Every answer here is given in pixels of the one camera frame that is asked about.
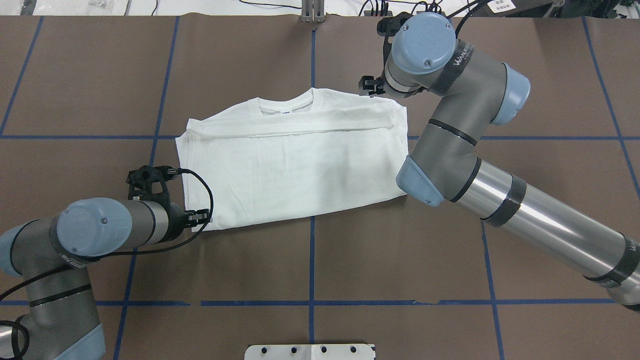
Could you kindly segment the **aluminium frame post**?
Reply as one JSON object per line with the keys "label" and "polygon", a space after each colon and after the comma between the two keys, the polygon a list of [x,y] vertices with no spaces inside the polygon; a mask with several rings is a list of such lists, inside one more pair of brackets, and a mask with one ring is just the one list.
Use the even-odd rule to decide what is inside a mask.
{"label": "aluminium frame post", "polygon": [[302,0],[301,22],[324,23],[326,19],[325,0]]}

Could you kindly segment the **white long-sleeve printed shirt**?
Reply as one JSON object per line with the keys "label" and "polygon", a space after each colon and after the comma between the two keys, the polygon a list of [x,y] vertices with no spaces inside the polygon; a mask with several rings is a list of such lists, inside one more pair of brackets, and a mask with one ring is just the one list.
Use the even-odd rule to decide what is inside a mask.
{"label": "white long-sleeve printed shirt", "polygon": [[212,192],[206,230],[299,219],[403,196],[407,112],[392,99],[311,88],[191,118],[176,150]]}

